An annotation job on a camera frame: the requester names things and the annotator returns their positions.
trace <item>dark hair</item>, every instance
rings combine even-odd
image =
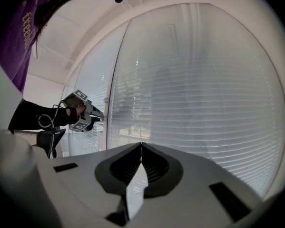
[[[37,8],[34,16],[34,24],[39,28],[35,38],[40,35],[41,31],[46,26],[52,15],[69,1],[70,0],[50,0]]]

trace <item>window blind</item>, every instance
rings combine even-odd
[[[212,159],[266,194],[285,142],[274,66],[234,18],[206,4],[130,21],[108,112],[108,148],[164,145]]]
[[[104,98],[110,90],[109,81],[116,63],[122,38],[128,23],[109,33],[86,55],[74,89],[79,89],[99,110],[105,110]],[[103,142],[103,121],[96,122],[91,131],[76,133],[69,130],[69,153],[82,155],[106,149]]]

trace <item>white wall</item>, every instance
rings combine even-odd
[[[27,74],[24,96],[27,101],[52,107],[61,100],[63,85]]]

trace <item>sleeve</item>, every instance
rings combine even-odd
[[[29,101],[23,101],[16,109],[8,129],[10,130],[38,130],[45,129],[39,125],[38,118],[40,115],[48,115],[53,119],[56,111],[57,116],[54,120],[54,126],[65,126],[67,124],[74,124],[77,121],[77,111],[75,108],[70,109],[70,116],[66,113],[66,108],[47,108],[39,106]],[[43,126],[49,125],[50,120],[47,117],[40,117],[40,122]]]

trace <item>black chair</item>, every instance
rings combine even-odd
[[[66,129],[55,129],[54,141],[53,141],[53,146],[52,146],[52,157],[53,158],[57,157],[56,146],[58,142],[61,140],[61,138],[63,137],[65,131]],[[50,149],[50,142],[51,142],[51,130],[44,130],[44,131],[38,132],[36,146],[44,149],[47,156],[48,156],[49,149]]]

